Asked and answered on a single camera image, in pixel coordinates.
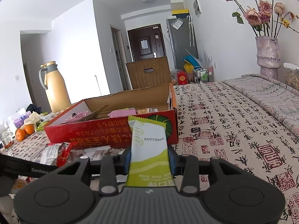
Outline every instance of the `door frame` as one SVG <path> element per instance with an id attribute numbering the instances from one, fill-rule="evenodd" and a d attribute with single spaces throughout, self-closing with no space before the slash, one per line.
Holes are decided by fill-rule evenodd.
<path id="1" fill-rule="evenodd" d="M 131 35 L 130 35 L 130 33 L 134 32 L 134 31 L 137 31 L 137 30 L 147 29 L 147 28 L 151 28 L 151 27 L 159 27 L 160 34 L 161 34 L 161 41 L 162 41 L 162 49 L 163 49 L 164 56 L 166 56 L 166 49 L 165 49 L 165 43 L 164 43 L 164 35 L 163 35 L 163 32 L 162 32 L 161 24 L 153 24 L 153 25 L 148 25 L 148 26 L 144 26 L 144 27 L 140 27 L 140 28 L 136 28 L 136 29 L 131 29 L 131 30 L 127 31 L 133 62 L 136 61 L 136 58 L 135 58 L 134 48 L 132 46 L 132 41 L 131 41 Z"/>

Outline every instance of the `brown door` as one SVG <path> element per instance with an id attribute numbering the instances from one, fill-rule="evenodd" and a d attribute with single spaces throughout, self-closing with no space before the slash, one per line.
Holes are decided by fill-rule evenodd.
<path id="1" fill-rule="evenodd" d="M 166 56 L 161 25 L 128 31 L 134 61 Z"/>

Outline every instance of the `flower vase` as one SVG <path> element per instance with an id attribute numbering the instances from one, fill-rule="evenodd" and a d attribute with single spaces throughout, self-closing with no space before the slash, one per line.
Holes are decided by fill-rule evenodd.
<path id="1" fill-rule="evenodd" d="M 277 38 L 258 36 L 255 39 L 258 50 L 257 64 L 261 67 L 261 74 L 278 80 L 278 69 L 281 65 Z"/>

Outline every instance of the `yellow flower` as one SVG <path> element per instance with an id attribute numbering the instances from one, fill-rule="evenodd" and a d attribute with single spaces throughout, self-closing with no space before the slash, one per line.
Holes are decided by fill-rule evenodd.
<path id="1" fill-rule="evenodd" d="M 281 20 L 281 24 L 286 28 L 288 28 L 291 24 L 288 20 L 283 19 L 283 17 L 280 17 L 280 20 Z"/>

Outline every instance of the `red box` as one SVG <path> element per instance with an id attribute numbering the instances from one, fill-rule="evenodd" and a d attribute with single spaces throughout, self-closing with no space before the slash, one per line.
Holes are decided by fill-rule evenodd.
<path id="1" fill-rule="evenodd" d="M 51 143 L 77 142 L 78 145 L 74 149 L 102 145 L 125 148 L 132 140 L 128 117 L 109 118 L 108 114 L 113 110 L 133 107 L 157 108 L 156 113 L 137 116 L 165 122 L 167 143 L 178 143 L 177 110 L 172 84 L 81 100 L 48 122 L 44 130 Z M 82 122 L 61 125 L 73 113 L 83 111 L 88 111 L 89 115 L 82 119 Z"/>

